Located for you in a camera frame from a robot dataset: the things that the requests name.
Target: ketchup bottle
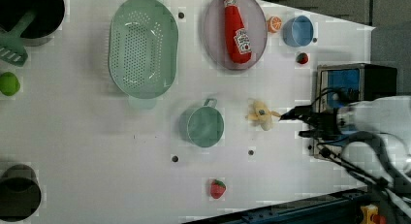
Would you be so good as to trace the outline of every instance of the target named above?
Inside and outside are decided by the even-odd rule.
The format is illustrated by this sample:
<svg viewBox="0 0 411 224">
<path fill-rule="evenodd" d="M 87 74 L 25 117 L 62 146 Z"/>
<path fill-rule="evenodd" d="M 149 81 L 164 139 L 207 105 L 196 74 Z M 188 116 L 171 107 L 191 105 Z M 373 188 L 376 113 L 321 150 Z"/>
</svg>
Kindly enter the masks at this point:
<svg viewBox="0 0 411 224">
<path fill-rule="evenodd" d="M 224 0 L 226 13 L 226 45 L 230 58 L 235 63 L 251 59 L 250 39 L 244 28 L 236 0 Z"/>
</svg>

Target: strawberry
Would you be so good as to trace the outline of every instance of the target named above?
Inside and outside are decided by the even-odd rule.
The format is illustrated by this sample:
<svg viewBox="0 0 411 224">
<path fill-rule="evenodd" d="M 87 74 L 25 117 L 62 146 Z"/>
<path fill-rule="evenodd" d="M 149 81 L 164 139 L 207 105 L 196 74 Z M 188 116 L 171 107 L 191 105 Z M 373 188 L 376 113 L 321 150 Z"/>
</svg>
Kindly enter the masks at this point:
<svg viewBox="0 0 411 224">
<path fill-rule="evenodd" d="M 221 196 L 223 196 L 225 191 L 226 185 L 222 181 L 215 179 L 212 182 L 210 189 L 210 194 L 212 198 L 219 199 Z"/>
<path fill-rule="evenodd" d="M 308 55 L 305 52 L 300 53 L 300 55 L 297 57 L 297 62 L 300 63 L 300 64 L 307 63 L 308 62 Z"/>
</svg>

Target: small blue bowl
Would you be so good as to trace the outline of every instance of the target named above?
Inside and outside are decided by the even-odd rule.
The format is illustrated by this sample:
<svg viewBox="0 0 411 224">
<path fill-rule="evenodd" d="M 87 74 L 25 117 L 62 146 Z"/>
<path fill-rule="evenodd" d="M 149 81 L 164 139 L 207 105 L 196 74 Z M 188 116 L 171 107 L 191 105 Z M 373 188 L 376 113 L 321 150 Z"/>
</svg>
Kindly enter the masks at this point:
<svg viewBox="0 0 411 224">
<path fill-rule="evenodd" d="M 305 47 L 314 37 L 312 22 L 306 16 L 290 19 L 283 28 L 285 44 L 290 47 Z"/>
</svg>

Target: green cup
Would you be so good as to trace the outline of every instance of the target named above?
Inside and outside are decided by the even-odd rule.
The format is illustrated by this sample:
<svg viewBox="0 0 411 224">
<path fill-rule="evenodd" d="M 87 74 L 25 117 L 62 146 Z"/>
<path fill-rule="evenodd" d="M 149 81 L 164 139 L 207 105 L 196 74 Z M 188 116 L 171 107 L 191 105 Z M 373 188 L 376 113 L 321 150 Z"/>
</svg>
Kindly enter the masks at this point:
<svg viewBox="0 0 411 224">
<path fill-rule="evenodd" d="M 215 108 L 216 105 L 216 99 L 207 99 L 202 107 L 184 112 L 179 121 L 184 140 L 204 148 L 220 141 L 224 132 L 224 120 Z"/>
</svg>

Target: orange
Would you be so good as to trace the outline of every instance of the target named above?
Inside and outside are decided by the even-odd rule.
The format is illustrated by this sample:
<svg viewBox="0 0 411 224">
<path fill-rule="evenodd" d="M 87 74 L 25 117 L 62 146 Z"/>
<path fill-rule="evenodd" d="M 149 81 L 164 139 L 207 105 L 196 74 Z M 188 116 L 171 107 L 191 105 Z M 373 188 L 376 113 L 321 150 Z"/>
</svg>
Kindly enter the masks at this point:
<svg viewBox="0 0 411 224">
<path fill-rule="evenodd" d="M 281 18 L 277 16 L 273 16 L 267 21 L 267 27 L 270 33 L 276 33 L 278 30 L 280 30 L 281 25 Z"/>
</svg>

